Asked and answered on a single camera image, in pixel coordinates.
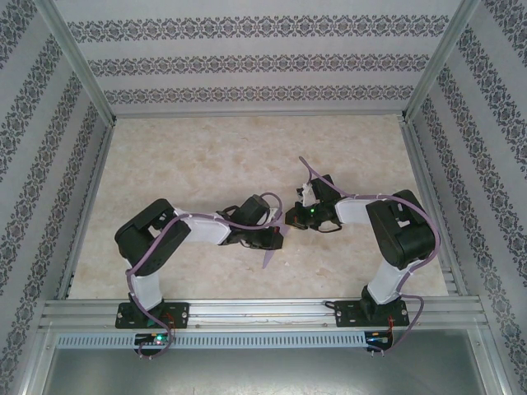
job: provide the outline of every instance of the beige surface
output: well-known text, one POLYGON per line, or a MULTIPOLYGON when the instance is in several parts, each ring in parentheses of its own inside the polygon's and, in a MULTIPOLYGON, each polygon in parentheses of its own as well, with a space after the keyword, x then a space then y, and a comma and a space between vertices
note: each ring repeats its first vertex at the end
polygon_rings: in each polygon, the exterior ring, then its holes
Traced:
MULTIPOLYGON (((307 178, 299 155, 350 193, 417 193, 395 116, 119 120, 70 297, 126 298, 114 234, 157 198, 212 212, 272 191, 292 207, 307 178)), ((183 244, 160 271, 161 289, 187 299, 359 296, 381 260, 368 225, 330 235, 292 229, 264 270, 263 257, 239 245, 183 244)), ((447 295, 439 263, 403 290, 447 295)))

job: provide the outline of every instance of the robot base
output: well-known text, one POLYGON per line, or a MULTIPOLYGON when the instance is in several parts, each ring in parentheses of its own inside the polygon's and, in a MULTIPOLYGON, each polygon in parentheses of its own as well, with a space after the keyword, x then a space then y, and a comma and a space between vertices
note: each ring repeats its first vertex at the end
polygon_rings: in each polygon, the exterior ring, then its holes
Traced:
POLYGON ((370 318, 364 313, 359 300, 339 300, 326 302, 325 305, 335 311, 335 320, 339 328, 388 327, 390 317, 394 327, 407 327, 410 324, 406 303, 401 299, 384 305, 386 309, 380 309, 370 318))
MULTIPOLYGON (((186 329, 189 321, 188 303, 161 302, 149 313, 165 323, 169 328, 186 329)), ((160 326, 152 322, 138 309, 133 301, 121 303, 115 319, 117 329, 157 329, 160 326)))

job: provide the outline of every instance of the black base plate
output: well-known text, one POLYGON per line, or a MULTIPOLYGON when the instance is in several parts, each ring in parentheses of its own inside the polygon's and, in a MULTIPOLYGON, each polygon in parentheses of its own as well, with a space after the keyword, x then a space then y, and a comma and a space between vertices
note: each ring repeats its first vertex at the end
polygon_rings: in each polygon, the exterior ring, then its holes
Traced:
MULTIPOLYGON (((154 314, 167 326, 175 329, 186 329, 189 321, 189 307, 188 303, 165 303, 154 314), (174 324, 170 323, 171 318, 174 319, 174 324)), ((137 306, 130 302, 121 303, 117 310, 117 318, 115 319, 115 327, 117 329, 155 329, 161 328, 158 324, 150 321, 141 312, 138 312, 137 306)))
POLYGON ((407 327, 410 324, 406 303, 398 300, 389 314, 380 314, 372 320, 368 320, 361 310, 358 300, 339 300, 335 302, 326 302, 326 306, 335 310, 335 318, 338 328, 355 328, 355 327, 388 327, 388 318, 394 320, 395 327, 407 327))

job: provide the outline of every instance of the damask pattern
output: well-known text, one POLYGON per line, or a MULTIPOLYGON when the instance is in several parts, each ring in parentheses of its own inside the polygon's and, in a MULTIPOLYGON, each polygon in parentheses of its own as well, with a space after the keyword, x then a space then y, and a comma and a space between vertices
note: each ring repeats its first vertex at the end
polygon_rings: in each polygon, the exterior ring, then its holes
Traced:
MULTIPOLYGON (((95 106, 90 104, 86 116, 82 121, 75 147, 68 160, 63 181, 57 191, 54 207, 49 215, 48 223, 44 228, 38 253, 35 255, 35 261, 31 264, 31 272, 24 286, 23 297, 21 298, 20 306, 16 310, 16 321, 12 323, 12 330, 7 335, 7 346, 2 349, 2 360, 0 361, 0 393, 9 393, 9 387, 15 377, 16 367, 22 355, 22 347, 26 342, 27 331, 35 312, 36 301, 40 297, 49 264, 53 261, 55 246, 75 189, 77 176, 82 168, 86 149, 93 135, 97 117, 98 114, 95 106)), ((96 161, 102 148, 102 141, 104 141, 104 138, 101 139, 96 161)), ((91 170, 91 178, 94 171, 95 165, 91 170)), ((80 213, 82 213, 85 202, 82 203, 80 213)))
POLYGON ((36 14, 31 0, 11 0, 0 16, 0 70, 36 14))
POLYGON ((427 15, 236 16, 70 22, 78 43, 240 37, 438 37, 449 17, 427 15))
POLYGON ((520 0, 485 0, 485 7, 527 67, 527 12, 520 0))
MULTIPOLYGON (((436 109, 431 102, 430 96, 425 99, 421 110, 427 121, 427 126, 436 146, 437 154, 441 159, 441 166, 445 171, 445 176, 457 205, 458 213, 463 219, 464 231, 469 239, 470 248, 473 250, 476 265, 481 272, 480 276, 483 279, 483 286, 488 292, 487 297, 491 301, 492 310, 500 326, 501 335, 506 339, 505 346, 509 350, 509 357, 515 366, 516 374, 520 377, 522 390, 527 392, 527 349, 525 348, 525 340, 522 338, 520 326, 516 323, 515 315, 511 312, 511 302, 506 297, 503 281, 497 273, 497 268, 490 254, 485 235, 481 232, 478 218, 474 214, 472 202, 467 193, 463 177, 461 176, 459 167, 455 163, 454 153, 450 149, 445 131, 436 109)), ((421 139, 418 135, 417 138, 424 155, 425 151, 421 139)))
POLYGON ((12 264, 16 261, 21 241, 26 236, 26 230, 36 208, 36 203, 40 199, 40 193, 48 178, 49 170, 81 90, 82 84, 77 75, 73 73, 64 88, 44 139, 40 143, 35 161, 27 175, 27 181, 22 187, 20 200, 16 202, 13 213, 10 215, 11 221, 7 223, 5 235, 2 236, 0 244, 0 254, 2 255, 2 261, 0 261, 0 295, 3 295, 3 288, 9 280, 12 264))
POLYGON ((522 119, 518 106, 507 92, 505 84, 498 76, 497 70, 471 27, 467 27, 459 37, 457 46, 470 67, 479 85, 479 90, 485 96, 488 108, 492 111, 496 122, 501 127, 501 132, 511 146, 511 152, 514 152, 516 161, 521 164, 521 171, 526 173, 527 123, 522 119))
POLYGON ((6 115, 0 130, 0 183, 3 174, 7 172, 9 162, 15 154, 21 137, 26 133, 29 121, 33 117, 36 105, 44 94, 49 79, 63 53, 52 35, 39 53, 31 72, 24 81, 20 94, 11 106, 11 112, 6 115))
POLYGON ((406 100, 413 86, 233 86, 105 91, 111 105, 230 101, 406 100))
POLYGON ((509 252, 514 255, 513 261, 518 266, 518 273, 525 279, 524 286, 527 287, 527 236, 523 233, 524 227, 520 225, 518 214, 513 211, 509 194, 504 190, 501 177, 487 152, 485 141, 480 136, 478 126, 473 121, 470 109, 448 67, 441 70, 437 82, 443 90, 450 112, 469 150, 483 190, 487 193, 491 209, 495 212, 503 239, 507 242, 509 252))
POLYGON ((431 185, 434 188, 434 193, 437 196, 437 204, 439 205, 439 208, 441 210, 441 215, 443 217, 443 223, 445 224, 446 233, 448 234, 450 245, 452 246, 452 251, 454 252, 454 255, 455 255, 455 261, 458 263, 459 271, 461 272, 461 277, 462 277, 462 280, 463 280, 463 283, 464 283, 464 287, 467 290, 468 294, 472 295, 471 292, 470 292, 469 283, 467 282, 467 277, 464 274, 463 264, 461 262, 461 259, 459 259, 459 253, 458 253, 457 248, 455 247, 454 236, 452 235, 452 231, 450 230, 449 222, 448 222, 448 220, 446 218, 445 208, 443 207, 443 203, 439 199, 439 196, 440 196, 439 189, 437 188, 436 182, 434 181, 434 175, 430 171, 430 165, 428 163, 425 151, 422 149, 422 143, 421 143, 421 140, 419 138, 420 137, 419 133, 417 132, 418 129, 417 129, 417 125, 415 124, 415 121, 412 121, 412 125, 413 125, 413 130, 415 131, 415 135, 416 135, 417 139, 419 140, 419 145, 420 145, 421 151, 422 151, 422 157, 423 157, 423 159, 425 161, 425 164, 427 165, 428 174, 430 175, 431 185))
POLYGON ((89 62, 96 77, 219 72, 421 72, 428 55, 307 54, 100 59, 89 62))
POLYGON ((73 232, 72 232, 73 237, 72 237, 72 239, 69 242, 68 253, 66 254, 66 258, 64 259, 63 268, 62 268, 62 270, 60 272, 60 278, 58 279, 58 282, 57 282, 57 289, 55 290, 55 296, 54 296, 55 300, 58 299, 58 293, 60 292, 60 287, 63 284, 64 275, 66 274, 66 269, 68 268, 69 258, 72 255, 73 245, 75 244, 75 238, 77 237, 77 231, 78 231, 79 226, 81 225, 81 221, 82 221, 82 214, 84 212, 84 206, 86 205, 86 202, 88 201, 88 195, 90 193, 91 182, 92 182, 93 177, 94 177, 94 175, 96 173, 97 163, 99 162, 99 154, 101 153, 102 147, 105 144, 106 136, 108 135, 108 133, 110 133, 110 129, 111 128, 112 128, 111 126, 107 126, 105 131, 103 132, 102 138, 100 139, 99 148, 97 149, 96 158, 95 158, 95 160, 93 162, 93 167, 91 168, 90 178, 88 179, 88 182, 86 183, 86 191, 84 192, 84 196, 82 197, 82 207, 81 207, 81 210, 79 211, 79 215, 77 217, 77 222, 75 222, 75 226, 73 227, 73 232))

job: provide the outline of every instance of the patterned wallpaper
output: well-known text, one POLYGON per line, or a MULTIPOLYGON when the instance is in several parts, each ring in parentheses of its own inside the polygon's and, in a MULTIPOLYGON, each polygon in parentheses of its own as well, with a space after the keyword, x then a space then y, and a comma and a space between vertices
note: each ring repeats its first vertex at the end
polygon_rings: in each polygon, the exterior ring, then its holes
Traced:
POLYGON ((527 393, 526 26, 522 1, 481 2, 414 119, 514 393, 527 393))
POLYGON ((0 394, 56 296, 106 126, 31 0, 0 0, 0 394))
POLYGON ((56 0, 114 112, 403 110, 459 0, 56 0))

